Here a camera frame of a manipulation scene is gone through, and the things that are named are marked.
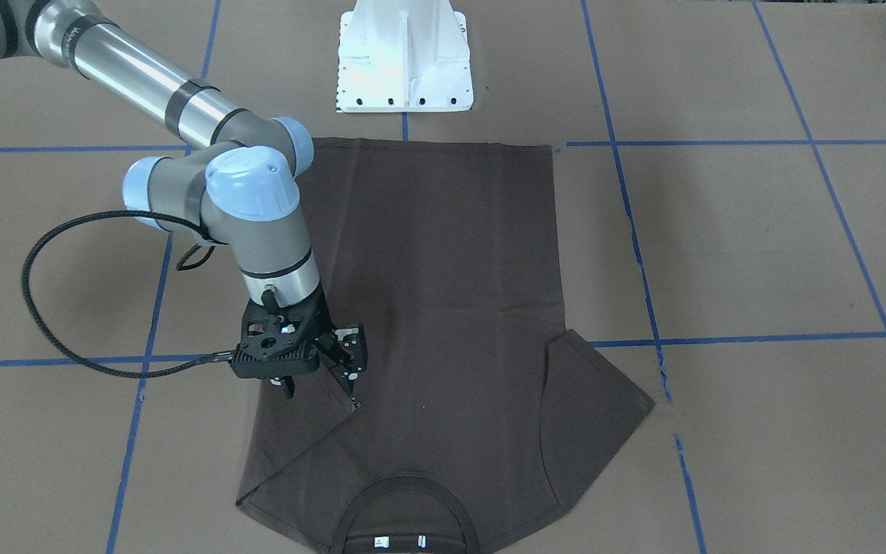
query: blue joint cap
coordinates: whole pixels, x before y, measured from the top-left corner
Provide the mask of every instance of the blue joint cap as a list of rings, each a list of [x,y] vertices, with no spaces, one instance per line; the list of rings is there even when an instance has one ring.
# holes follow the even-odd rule
[[[138,160],[129,171],[125,172],[125,178],[122,179],[122,201],[125,203],[126,209],[129,210],[145,210],[150,212],[152,208],[148,206],[148,178],[152,175],[152,168],[162,155],[150,155],[150,157]],[[155,227],[159,231],[165,231],[155,223],[153,218],[136,218],[150,227]]]
[[[313,137],[302,123],[292,117],[273,117],[271,120],[284,126],[292,139],[292,148],[296,153],[296,173],[293,176],[298,178],[313,165]]]
[[[204,177],[212,202],[245,221],[281,219],[299,205],[289,162],[268,146],[228,150],[207,164]]]

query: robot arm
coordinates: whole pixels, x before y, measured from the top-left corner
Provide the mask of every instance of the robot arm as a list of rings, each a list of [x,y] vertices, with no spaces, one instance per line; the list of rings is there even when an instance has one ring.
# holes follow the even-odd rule
[[[295,183],[313,162],[305,127],[242,108],[127,35],[89,0],[0,0],[0,58],[13,55],[77,71],[194,147],[181,159],[136,162],[122,192],[129,209],[183,218],[206,232],[145,224],[231,246],[250,298],[229,360],[236,375],[270,379],[292,398],[292,376],[323,362],[354,392],[366,367],[365,329],[338,329],[327,309]]]

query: black cable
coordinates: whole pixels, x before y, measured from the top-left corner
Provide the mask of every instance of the black cable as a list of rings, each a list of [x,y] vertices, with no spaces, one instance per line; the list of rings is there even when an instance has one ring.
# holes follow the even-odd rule
[[[207,253],[204,254],[204,257],[202,257],[197,262],[191,263],[190,265],[183,265],[184,263],[187,262],[188,259],[191,258],[191,256],[196,255],[198,250],[203,249],[203,248],[204,248],[203,245],[191,246],[191,248],[189,250],[187,250],[187,252],[184,253],[183,256],[180,256],[180,259],[178,260],[178,262],[176,262],[176,270],[177,271],[190,271],[191,269],[197,269],[198,267],[204,265],[204,262],[207,262],[207,260],[211,259],[211,255],[212,255],[212,253],[214,253],[214,248],[215,248],[214,246],[211,246],[211,248],[208,248]]]
[[[96,214],[88,214],[85,216],[81,216],[78,218],[74,218],[67,223],[57,225],[52,230],[46,232],[46,235],[40,236],[39,241],[36,241],[35,245],[32,246],[32,249],[29,249],[29,254],[25,257],[25,262],[22,263],[22,299],[25,301],[25,306],[29,309],[29,315],[32,315],[32,320],[38,326],[39,331],[43,333],[43,336],[46,337],[46,340],[50,341],[50,344],[53,344],[53,347],[59,350],[63,355],[66,355],[71,360],[77,362],[78,364],[85,365],[85,367],[89,367],[94,369],[95,371],[102,372],[102,374],[113,375],[113,376],[121,376],[121,378],[127,379],[154,379],[158,378],[158,376],[166,376],[172,375],[176,372],[182,372],[183,369],[193,368],[194,365],[201,364],[210,364],[210,362],[227,362],[231,361],[232,353],[229,350],[215,352],[207,355],[200,355],[200,357],[193,358],[189,362],[184,362],[184,364],[175,365],[175,367],[169,369],[161,369],[158,372],[123,372],[119,371],[119,369],[112,369],[109,367],[105,367],[105,365],[95,364],[91,360],[84,358],[83,355],[78,355],[74,353],[70,348],[67,348],[64,343],[60,342],[60,339],[50,331],[50,328],[46,326],[46,322],[43,322],[43,318],[39,315],[39,310],[36,308],[36,304],[32,301],[32,294],[29,291],[29,273],[32,270],[32,263],[36,260],[36,256],[39,255],[40,250],[47,245],[47,242],[52,241],[56,238],[57,235],[60,235],[61,232],[67,231],[71,228],[77,227],[77,225],[84,225],[85,223],[91,223],[92,221],[98,221],[102,219],[113,219],[113,218],[128,218],[128,217],[144,217],[144,218],[152,218],[157,219],[159,221],[168,221],[169,223],[175,223],[177,225],[183,225],[188,229],[192,229],[197,232],[198,235],[201,236],[202,239],[209,242],[217,242],[214,239],[211,239],[211,236],[208,235],[207,230],[200,225],[195,225],[190,221],[185,220],[184,218],[179,218],[176,216],[168,215],[168,214],[158,214],[155,212],[148,212],[143,210],[116,210],[109,212],[99,212]]]

